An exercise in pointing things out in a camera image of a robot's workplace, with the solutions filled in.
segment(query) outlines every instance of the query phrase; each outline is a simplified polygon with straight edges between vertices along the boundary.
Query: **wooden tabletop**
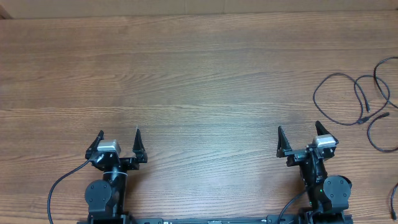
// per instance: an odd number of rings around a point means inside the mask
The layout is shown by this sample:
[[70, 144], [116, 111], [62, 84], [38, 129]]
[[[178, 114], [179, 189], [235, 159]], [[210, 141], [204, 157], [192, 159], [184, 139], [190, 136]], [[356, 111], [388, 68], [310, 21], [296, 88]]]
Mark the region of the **wooden tabletop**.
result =
[[[276, 158], [277, 127], [295, 149], [315, 121], [339, 140], [325, 162], [352, 183], [356, 223], [392, 223], [389, 196], [398, 152], [375, 150], [368, 123], [341, 126], [314, 106], [329, 74], [371, 74], [398, 53], [398, 11], [219, 16], [101, 17], [0, 21], [0, 223], [48, 223], [47, 195], [85, 161], [104, 130], [131, 151], [141, 130], [149, 162], [130, 171], [126, 210], [135, 217], [264, 217], [303, 189], [298, 167]], [[398, 62], [380, 68], [398, 103]], [[372, 111], [384, 100], [360, 82]], [[317, 101], [335, 119], [360, 112], [353, 83], [332, 78]], [[398, 144], [398, 111], [373, 127], [381, 147]], [[87, 166], [52, 198], [54, 222], [88, 214]], [[307, 197], [289, 212], [308, 205]]]

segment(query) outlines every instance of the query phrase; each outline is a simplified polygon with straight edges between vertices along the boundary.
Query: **wood grain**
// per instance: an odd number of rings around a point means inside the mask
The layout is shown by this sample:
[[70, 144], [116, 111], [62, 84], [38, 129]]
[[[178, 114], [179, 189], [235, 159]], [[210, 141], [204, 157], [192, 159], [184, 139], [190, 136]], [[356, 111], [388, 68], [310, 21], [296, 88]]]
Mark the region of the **wood grain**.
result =
[[[368, 124], [327, 120], [312, 94], [330, 73], [370, 74], [396, 55], [397, 24], [394, 11], [0, 21], [0, 223], [48, 223], [51, 185], [84, 162], [98, 131], [128, 152], [137, 125], [149, 156], [129, 173], [126, 209], [137, 218], [279, 213], [302, 183], [298, 167], [275, 157], [277, 127], [297, 149], [316, 120], [340, 140], [326, 169], [352, 180], [348, 213], [392, 223], [398, 153], [373, 149]], [[393, 61], [379, 71], [396, 103], [397, 72]], [[361, 84], [376, 110], [383, 99], [371, 79]], [[343, 78], [317, 101], [340, 121], [359, 116]], [[396, 147], [398, 113], [384, 111], [373, 138]], [[55, 222], [84, 219], [85, 187], [100, 178], [85, 167], [61, 182]]]

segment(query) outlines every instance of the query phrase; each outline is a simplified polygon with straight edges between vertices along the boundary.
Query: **wooden table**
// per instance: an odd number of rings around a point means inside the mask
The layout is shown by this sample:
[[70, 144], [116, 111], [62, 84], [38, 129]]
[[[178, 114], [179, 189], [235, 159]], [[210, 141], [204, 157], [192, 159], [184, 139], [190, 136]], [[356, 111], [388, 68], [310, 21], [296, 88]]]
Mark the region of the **wooden table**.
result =
[[[376, 151], [368, 123], [327, 120], [312, 94], [328, 74], [371, 74], [397, 55], [397, 24], [395, 11], [0, 21], [0, 223], [48, 223], [51, 185], [85, 161], [98, 131], [126, 153], [136, 126], [149, 156], [129, 172], [126, 209], [137, 218], [279, 213], [303, 183], [275, 157], [277, 127], [299, 149], [316, 120], [340, 140], [326, 169], [352, 180], [348, 213], [392, 223], [398, 152]], [[397, 72], [393, 61], [380, 69], [396, 103]], [[376, 110], [384, 100], [371, 79], [361, 84]], [[317, 100], [340, 121], [359, 115], [344, 78]], [[398, 113], [384, 111], [373, 138], [396, 147]], [[83, 220], [85, 188], [101, 176], [87, 166], [62, 181], [54, 222]], [[307, 205], [304, 197], [290, 212]]]

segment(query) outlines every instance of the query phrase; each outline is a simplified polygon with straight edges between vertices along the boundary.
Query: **beige wall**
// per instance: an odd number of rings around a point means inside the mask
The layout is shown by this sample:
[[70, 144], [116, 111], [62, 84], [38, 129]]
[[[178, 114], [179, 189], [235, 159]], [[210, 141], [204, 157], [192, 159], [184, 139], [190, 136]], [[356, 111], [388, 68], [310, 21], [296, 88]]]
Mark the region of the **beige wall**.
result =
[[398, 0], [0, 0], [0, 4], [15, 19], [398, 8]]

